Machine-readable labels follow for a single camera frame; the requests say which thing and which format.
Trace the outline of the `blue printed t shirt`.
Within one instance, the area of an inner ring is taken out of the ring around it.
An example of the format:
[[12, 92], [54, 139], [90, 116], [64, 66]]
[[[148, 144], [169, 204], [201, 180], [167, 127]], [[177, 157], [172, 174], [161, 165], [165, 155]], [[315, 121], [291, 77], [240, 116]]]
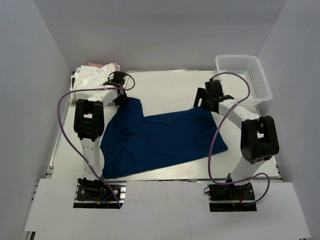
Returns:
[[104, 131], [103, 176], [126, 177], [228, 150], [211, 112], [202, 108], [144, 116], [139, 99], [122, 104]]

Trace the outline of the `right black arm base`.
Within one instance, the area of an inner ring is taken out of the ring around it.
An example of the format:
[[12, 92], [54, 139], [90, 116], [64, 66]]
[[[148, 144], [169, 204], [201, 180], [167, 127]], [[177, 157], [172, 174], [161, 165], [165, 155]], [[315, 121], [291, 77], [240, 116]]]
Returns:
[[208, 195], [210, 212], [256, 212], [251, 183], [246, 185], [210, 184], [203, 190]]

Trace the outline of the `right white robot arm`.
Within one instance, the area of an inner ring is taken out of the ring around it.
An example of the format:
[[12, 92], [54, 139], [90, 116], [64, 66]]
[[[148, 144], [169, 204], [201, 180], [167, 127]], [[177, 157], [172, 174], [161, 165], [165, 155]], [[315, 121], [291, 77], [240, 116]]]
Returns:
[[279, 153], [275, 121], [271, 116], [260, 116], [240, 105], [232, 96], [223, 93], [219, 80], [210, 80], [205, 88], [198, 88], [194, 108], [223, 116], [213, 136], [208, 156], [211, 157], [215, 140], [223, 122], [228, 119], [240, 129], [241, 157], [228, 175], [225, 185], [242, 186], [249, 183], [265, 162]]

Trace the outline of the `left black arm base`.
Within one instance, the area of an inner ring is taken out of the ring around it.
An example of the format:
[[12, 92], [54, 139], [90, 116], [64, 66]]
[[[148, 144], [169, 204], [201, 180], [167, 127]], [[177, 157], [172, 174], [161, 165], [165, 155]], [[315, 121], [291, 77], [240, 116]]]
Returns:
[[75, 209], [120, 209], [126, 195], [125, 182], [109, 183], [111, 189], [100, 180], [77, 179], [73, 202]]

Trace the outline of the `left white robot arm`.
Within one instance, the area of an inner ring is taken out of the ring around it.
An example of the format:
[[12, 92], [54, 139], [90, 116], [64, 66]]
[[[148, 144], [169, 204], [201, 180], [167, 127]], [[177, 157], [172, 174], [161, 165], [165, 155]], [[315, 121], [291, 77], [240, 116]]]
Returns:
[[128, 78], [127, 73], [115, 71], [107, 77], [100, 90], [76, 101], [73, 129], [81, 144], [81, 156], [85, 158], [83, 177], [89, 181], [103, 176], [100, 137], [105, 130], [104, 109], [110, 103], [119, 106], [127, 102], [125, 86]]

